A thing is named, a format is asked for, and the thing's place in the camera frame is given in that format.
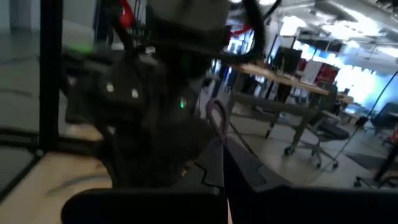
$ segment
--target concrete floor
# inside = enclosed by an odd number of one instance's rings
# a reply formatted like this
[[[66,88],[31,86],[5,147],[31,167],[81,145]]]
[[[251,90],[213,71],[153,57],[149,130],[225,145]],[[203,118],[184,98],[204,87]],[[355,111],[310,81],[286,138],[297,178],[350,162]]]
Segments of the concrete floor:
[[[36,59],[38,53],[38,35],[16,33],[12,37],[0,36],[0,126],[16,127],[37,131],[39,129],[39,64]],[[202,94],[201,105],[208,99],[206,93]],[[67,125],[63,122],[66,99],[60,100],[60,133],[66,134]],[[242,133],[264,135],[268,128],[267,123],[250,119],[231,118]],[[354,131],[352,124],[346,124],[345,129]],[[323,159],[322,169],[315,168],[315,161],[311,159],[310,151],[297,150],[288,159],[282,158],[283,150],[290,144],[294,135],[293,130],[277,125],[269,139],[245,136],[245,140],[255,150],[263,163],[284,176],[295,184],[346,187],[353,186],[357,175],[371,176],[368,170],[348,159],[344,154],[338,157],[340,166],[335,171],[331,170],[328,159]],[[306,141],[316,141],[308,131],[302,137]],[[331,154],[337,155],[346,141],[334,141],[324,145]],[[387,156],[387,147],[381,146],[381,139],[373,133],[359,131],[347,145],[345,152],[354,152],[378,157]],[[1,149],[0,190],[8,183],[24,164],[29,162],[30,156],[20,151]]]

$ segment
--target chair wheel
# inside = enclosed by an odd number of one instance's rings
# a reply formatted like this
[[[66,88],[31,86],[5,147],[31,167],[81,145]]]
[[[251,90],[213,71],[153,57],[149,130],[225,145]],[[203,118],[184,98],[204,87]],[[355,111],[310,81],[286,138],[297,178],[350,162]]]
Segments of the chair wheel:
[[[291,147],[287,147],[287,148],[285,148],[285,150],[284,150],[285,156],[290,156],[290,155],[292,155],[293,153],[294,153],[294,150],[293,150]]]
[[[359,181],[356,181],[356,182],[354,183],[354,187],[361,187],[361,183],[360,183]]]

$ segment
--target office chair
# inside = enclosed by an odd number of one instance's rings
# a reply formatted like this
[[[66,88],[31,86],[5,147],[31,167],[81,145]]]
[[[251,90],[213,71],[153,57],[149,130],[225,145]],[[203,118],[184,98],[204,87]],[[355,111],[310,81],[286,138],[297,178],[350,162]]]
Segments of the office chair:
[[[331,113],[337,97],[337,87],[331,83],[318,83],[318,86],[329,91],[328,96],[321,98],[318,112],[314,118],[310,120],[307,126],[307,129],[318,138],[318,142],[313,144],[306,141],[300,141],[302,144],[296,146],[296,149],[310,149],[312,151],[311,156],[316,155],[318,157],[319,163],[317,164],[317,168],[321,168],[322,166],[322,154],[333,160],[333,169],[336,169],[338,167],[338,161],[327,153],[326,150],[320,146],[320,143],[334,140],[346,140],[349,138],[349,132],[339,128],[331,122],[328,122],[328,119],[340,120],[339,117]],[[289,147],[285,149],[286,156],[293,154],[293,152],[294,150]]]
[[[383,109],[374,118],[371,118],[372,127],[365,127],[364,132],[374,130],[377,135],[382,130],[394,129],[398,120],[389,113],[398,113],[398,105],[395,103],[387,103]]]

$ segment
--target gray floor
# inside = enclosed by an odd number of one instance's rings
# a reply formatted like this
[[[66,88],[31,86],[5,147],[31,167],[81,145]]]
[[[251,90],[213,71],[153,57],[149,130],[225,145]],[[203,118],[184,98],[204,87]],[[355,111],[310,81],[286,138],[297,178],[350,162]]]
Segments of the gray floor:
[[[6,49],[0,53],[0,105],[3,105],[0,111],[0,126],[37,131],[39,129],[39,65],[35,55],[39,49],[37,47],[38,35],[16,33],[12,38],[0,36],[0,44],[2,49]],[[25,59],[13,60],[16,57]],[[208,95],[203,93],[202,102],[207,99]],[[60,132],[63,134],[66,133],[67,128],[63,122],[65,102],[63,98],[60,103],[59,123]],[[244,110],[244,107],[238,105],[236,109]],[[299,122],[299,119],[293,116],[288,116],[288,119]],[[265,135],[269,125],[243,118],[231,118],[231,120],[242,133]],[[347,124],[344,128],[351,133],[354,131],[352,124]],[[333,172],[330,171],[331,164],[326,158],[323,162],[324,167],[320,170],[316,169],[310,151],[299,149],[290,158],[282,158],[283,150],[290,144],[293,135],[294,132],[290,128],[277,125],[267,140],[250,136],[245,136],[245,140],[263,163],[296,184],[350,188],[357,175],[369,177],[372,175],[344,154],[338,157],[340,166]],[[233,133],[230,133],[230,136],[236,138]],[[307,131],[302,139],[316,141],[316,138]],[[346,141],[335,141],[324,146],[331,154],[337,155],[345,143]],[[345,152],[386,157],[387,147],[382,147],[381,139],[373,133],[360,131],[352,138]],[[3,170],[0,176],[0,189],[16,175],[24,164],[29,162],[29,159],[29,155],[23,150],[0,149],[2,166],[0,170]]]

